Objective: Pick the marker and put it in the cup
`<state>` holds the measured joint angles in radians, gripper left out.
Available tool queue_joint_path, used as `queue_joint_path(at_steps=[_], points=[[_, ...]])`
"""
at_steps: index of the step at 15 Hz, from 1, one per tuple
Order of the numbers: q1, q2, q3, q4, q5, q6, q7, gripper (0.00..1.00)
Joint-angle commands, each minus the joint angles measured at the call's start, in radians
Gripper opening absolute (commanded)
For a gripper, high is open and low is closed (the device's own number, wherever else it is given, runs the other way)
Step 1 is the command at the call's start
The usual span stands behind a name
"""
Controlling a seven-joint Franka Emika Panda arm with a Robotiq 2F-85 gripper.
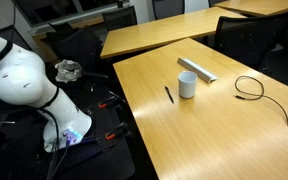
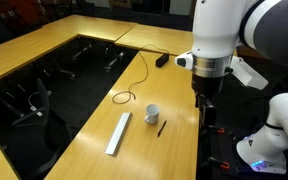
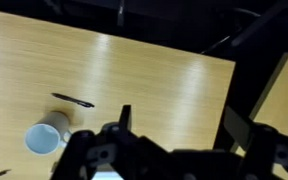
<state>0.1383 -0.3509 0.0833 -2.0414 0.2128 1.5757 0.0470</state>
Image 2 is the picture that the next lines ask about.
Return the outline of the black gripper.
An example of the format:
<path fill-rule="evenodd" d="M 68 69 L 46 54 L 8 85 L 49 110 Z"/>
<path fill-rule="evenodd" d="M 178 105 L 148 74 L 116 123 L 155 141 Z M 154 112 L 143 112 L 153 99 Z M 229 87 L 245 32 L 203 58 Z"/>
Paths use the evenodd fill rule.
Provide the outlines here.
<path fill-rule="evenodd" d="M 206 78 L 195 74 L 192 75 L 191 87 L 199 98 L 200 123 L 202 126 L 214 125 L 217 115 L 217 107 L 212 103 L 215 94 L 221 91 L 223 77 Z"/>

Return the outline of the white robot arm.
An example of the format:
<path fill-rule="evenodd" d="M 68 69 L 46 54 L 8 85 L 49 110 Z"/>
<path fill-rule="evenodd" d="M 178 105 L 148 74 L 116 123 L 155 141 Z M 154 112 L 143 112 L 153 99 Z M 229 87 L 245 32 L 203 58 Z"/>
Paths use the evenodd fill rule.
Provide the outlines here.
<path fill-rule="evenodd" d="M 192 72 L 200 125 L 215 123 L 213 96 L 231 73 L 243 85 L 263 89 L 267 80 L 233 54 L 246 45 L 263 57 L 288 66 L 288 0 L 197 0 L 190 51 L 175 63 Z M 255 172 L 284 174 L 288 149 L 288 93 L 269 102 L 265 125 L 236 145 L 239 157 Z"/>

